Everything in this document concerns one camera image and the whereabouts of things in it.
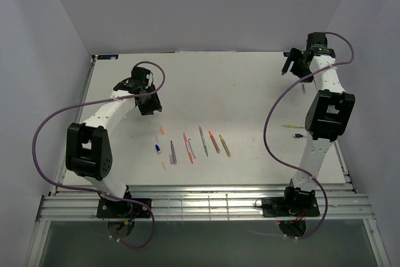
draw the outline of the white wall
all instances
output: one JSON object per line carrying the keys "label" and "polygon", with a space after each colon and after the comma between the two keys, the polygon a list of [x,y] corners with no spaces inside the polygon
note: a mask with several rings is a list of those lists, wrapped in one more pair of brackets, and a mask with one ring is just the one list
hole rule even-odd
{"label": "white wall", "polygon": [[91,54],[281,51],[323,31],[340,0],[61,0]]}
{"label": "white wall", "polygon": [[[356,105],[340,139],[354,184],[367,192],[392,266],[400,266],[400,0],[342,0],[328,30],[353,43],[340,77]],[[333,43],[338,58],[348,56]]]}
{"label": "white wall", "polygon": [[[51,112],[76,103],[90,57],[59,0],[0,0],[0,266],[22,266],[41,195],[31,140]],[[72,113],[51,123],[39,160],[55,174]]]}

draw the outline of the metal frame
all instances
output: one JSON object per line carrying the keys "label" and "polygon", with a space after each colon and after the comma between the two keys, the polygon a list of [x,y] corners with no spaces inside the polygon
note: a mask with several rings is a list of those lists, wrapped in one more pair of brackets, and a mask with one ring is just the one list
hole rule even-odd
{"label": "metal frame", "polygon": [[[133,187],[134,198],[152,198],[152,210],[158,221],[232,221],[277,220],[264,218],[255,207],[262,197],[283,196],[285,185],[255,187]],[[368,196],[355,194],[351,184],[327,185],[327,219],[374,218]],[[320,209],[324,198],[316,193]],[[59,191],[43,197],[38,221],[99,221],[96,218],[99,197],[95,193]]]}
{"label": "metal frame", "polygon": [[379,267],[390,266],[388,256],[382,244],[381,236],[376,227],[375,219],[364,219],[364,225],[368,234],[369,242],[374,252],[376,263]]}
{"label": "metal frame", "polygon": [[[91,61],[81,101],[86,98],[96,57]],[[79,121],[80,115],[81,110],[78,110],[75,121]],[[336,141],[334,146],[346,183],[324,185],[329,200],[326,219],[363,219],[378,266],[389,266],[368,196],[357,194],[354,191],[340,145]],[[65,164],[60,165],[56,175],[58,183],[63,181],[65,172]],[[276,220],[276,218],[263,218],[261,209],[255,208],[257,199],[282,196],[285,187],[285,185],[135,186],[131,187],[131,192],[135,198],[150,197],[153,199],[152,207],[157,222],[261,221]],[[324,198],[319,190],[316,191],[316,197],[320,209],[323,209]],[[98,195],[95,193],[55,188],[51,191],[50,196],[43,197],[37,214],[34,238],[27,256],[26,266],[39,266],[52,221],[104,221],[104,219],[96,218],[98,199]]]}

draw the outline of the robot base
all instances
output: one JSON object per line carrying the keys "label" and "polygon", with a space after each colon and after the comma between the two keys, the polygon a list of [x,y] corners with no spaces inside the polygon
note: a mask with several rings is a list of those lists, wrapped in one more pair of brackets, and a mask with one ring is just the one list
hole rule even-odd
{"label": "robot base", "polygon": [[[284,197],[267,197],[261,200],[262,215],[264,217],[293,217],[296,213],[301,212],[289,212],[289,208],[286,206]],[[310,208],[305,208],[305,217],[318,217],[319,208],[317,200],[314,198]]]}
{"label": "robot base", "polygon": [[[140,201],[141,203],[146,204],[149,208],[151,208],[151,198],[132,198],[132,200]],[[137,218],[150,218],[151,215],[149,211],[138,204],[132,203],[132,209],[131,211],[127,214],[127,216],[121,216],[118,212],[116,212],[110,204],[112,204],[113,201],[101,198],[99,200],[99,205],[97,206],[97,218],[101,219],[110,219],[110,218],[126,218],[129,219],[133,215],[137,213]]]}

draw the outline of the gray marker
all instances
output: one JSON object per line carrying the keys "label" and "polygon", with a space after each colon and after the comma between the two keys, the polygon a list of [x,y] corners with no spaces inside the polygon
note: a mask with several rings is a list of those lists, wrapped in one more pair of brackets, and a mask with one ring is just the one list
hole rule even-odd
{"label": "gray marker", "polygon": [[204,151],[206,152],[206,156],[208,156],[208,150],[207,150],[207,145],[206,145],[206,140],[204,139],[204,135],[202,134],[202,129],[201,126],[199,126],[199,132],[200,132],[200,137],[202,141],[202,145],[204,146]]}

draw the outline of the black mount plate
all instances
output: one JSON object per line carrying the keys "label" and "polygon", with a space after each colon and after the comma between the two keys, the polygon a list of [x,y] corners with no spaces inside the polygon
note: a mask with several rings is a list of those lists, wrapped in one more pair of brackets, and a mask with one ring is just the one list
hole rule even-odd
{"label": "black mount plate", "polygon": [[[293,217],[289,214],[288,207],[284,205],[283,197],[267,197],[261,200],[262,215],[264,217]],[[305,217],[318,217],[319,209],[317,200],[314,199],[310,209],[306,209]]]}
{"label": "black mount plate", "polygon": [[[148,207],[151,208],[151,198],[132,198],[132,200],[140,201],[141,203],[144,203]],[[103,198],[101,198],[99,200],[99,205],[97,206],[96,217],[97,218],[101,218],[101,219],[121,218],[113,210],[107,208],[106,202],[107,202],[107,200],[103,199]],[[132,211],[129,213],[127,218],[129,219],[130,217],[134,216],[136,213],[138,214],[136,219],[138,219],[138,218],[150,218],[151,217],[150,213],[149,213],[149,210],[147,210],[143,206],[140,206],[138,204],[134,204],[133,203],[132,204]]]}

